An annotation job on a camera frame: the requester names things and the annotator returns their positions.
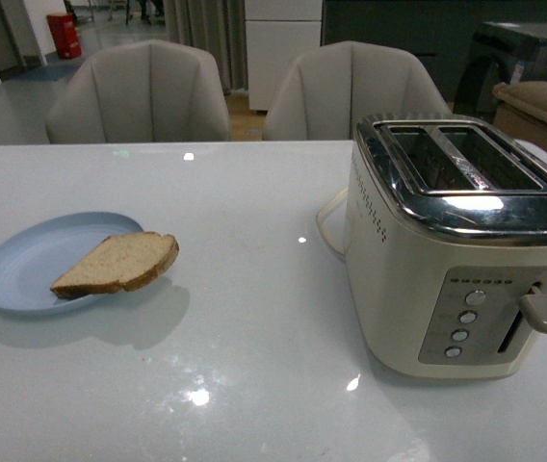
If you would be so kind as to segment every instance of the toaster button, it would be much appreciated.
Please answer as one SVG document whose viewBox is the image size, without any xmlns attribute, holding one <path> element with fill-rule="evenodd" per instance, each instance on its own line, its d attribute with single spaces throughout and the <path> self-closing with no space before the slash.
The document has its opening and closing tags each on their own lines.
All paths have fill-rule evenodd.
<svg viewBox="0 0 547 462">
<path fill-rule="evenodd" d="M 462 324 L 470 324 L 471 322 L 473 322 L 475 319 L 477 318 L 477 313 L 474 312 L 474 311 L 462 311 L 460 314 L 459 314 L 459 321 L 462 323 Z"/>
<path fill-rule="evenodd" d="M 484 291 L 473 291 L 466 296 L 466 304 L 470 306 L 481 305 L 483 302 L 485 302 L 485 297 L 486 295 Z"/>
<path fill-rule="evenodd" d="M 460 354 L 462 354 L 462 348 L 459 346 L 450 346 L 445 350 L 445 356 L 448 358 L 457 358 Z"/>
<path fill-rule="evenodd" d="M 468 335 L 470 332 L 468 332 L 466 329 L 458 329 L 454 330 L 451 333 L 451 338 L 454 339 L 456 342 L 463 342 L 468 338 Z"/>
</svg>

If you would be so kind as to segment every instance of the white cabinet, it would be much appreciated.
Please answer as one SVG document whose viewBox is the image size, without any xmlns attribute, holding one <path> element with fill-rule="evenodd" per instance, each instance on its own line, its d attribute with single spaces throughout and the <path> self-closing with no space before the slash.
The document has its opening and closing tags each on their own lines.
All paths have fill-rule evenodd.
<svg viewBox="0 0 547 462">
<path fill-rule="evenodd" d="M 322 0 L 246 0 L 249 107 L 267 111 L 288 63 L 321 45 Z"/>
</svg>

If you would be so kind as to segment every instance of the doorway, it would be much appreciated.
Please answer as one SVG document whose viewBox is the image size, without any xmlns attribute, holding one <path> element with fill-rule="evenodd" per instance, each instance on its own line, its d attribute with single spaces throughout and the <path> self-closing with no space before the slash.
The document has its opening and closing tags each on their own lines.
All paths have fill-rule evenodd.
<svg viewBox="0 0 547 462">
<path fill-rule="evenodd" d="M 0 0 L 0 79 L 2 81 L 40 67 L 36 43 L 23 2 Z"/>
</svg>

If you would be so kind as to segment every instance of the chair backrest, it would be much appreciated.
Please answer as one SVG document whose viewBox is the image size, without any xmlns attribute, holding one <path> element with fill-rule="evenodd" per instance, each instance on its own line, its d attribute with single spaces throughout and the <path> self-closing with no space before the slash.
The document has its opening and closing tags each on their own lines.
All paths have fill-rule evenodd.
<svg viewBox="0 0 547 462">
<path fill-rule="evenodd" d="M 291 61 L 265 118 L 265 140 L 348 140 L 365 116 L 451 110 L 403 50 L 344 41 Z"/>
<path fill-rule="evenodd" d="M 227 141 L 231 128 L 212 55 L 146 40 L 88 58 L 46 132 L 52 143 Z"/>
</svg>

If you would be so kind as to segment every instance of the bread crust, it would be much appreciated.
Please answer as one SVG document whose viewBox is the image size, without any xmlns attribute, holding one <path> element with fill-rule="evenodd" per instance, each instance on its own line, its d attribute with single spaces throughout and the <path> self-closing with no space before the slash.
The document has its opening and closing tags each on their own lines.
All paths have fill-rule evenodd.
<svg viewBox="0 0 547 462">
<path fill-rule="evenodd" d="M 161 237 L 160 234 L 146 231 L 142 233 L 143 235 L 155 235 L 156 237 Z M 172 235 L 166 235 L 163 237 L 171 237 L 172 244 L 169 250 L 165 255 L 150 269 L 147 271 L 135 275 L 135 277 L 127 281 L 109 281 L 104 284 L 94 284 L 94 283 L 85 283 L 85 284 L 62 284 L 62 278 L 71 271 L 72 269 L 78 267 L 78 265 L 85 259 L 87 259 L 92 253 L 94 253 L 101 245 L 112 237 L 106 238 L 102 243 L 100 243 L 94 250 L 92 250 L 88 255 L 86 255 L 80 262 L 78 262 L 72 269 L 69 269 L 66 273 L 60 276 L 51 286 L 51 292 L 53 292 L 57 297 L 60 298 L 76 298 L 83 295 L 102 295 L 102 294 L 114 294 L 120 290 L 126 292 L 134 292 L 138 289 L 145 287 L 158 277 L 160 277 L 170 266 L 174 263 L 177 255 L 179 254 L 179 244 L 177 240 Z"/>
</svg>

